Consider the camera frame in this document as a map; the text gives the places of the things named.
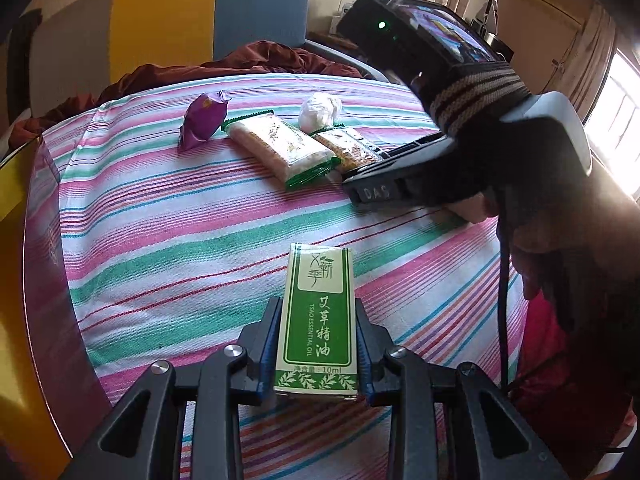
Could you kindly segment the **person right hand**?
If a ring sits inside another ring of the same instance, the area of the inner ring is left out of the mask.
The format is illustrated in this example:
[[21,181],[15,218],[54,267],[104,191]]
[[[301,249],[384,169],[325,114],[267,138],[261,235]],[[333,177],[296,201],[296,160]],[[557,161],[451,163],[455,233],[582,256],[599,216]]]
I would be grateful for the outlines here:
[[541,256],[582,249],[594,263],[591,279],[613,324],[639,331],[639,205],[600,162],[567,202],[538,212],[510,236],[512,260],[524,295],[542,289]]

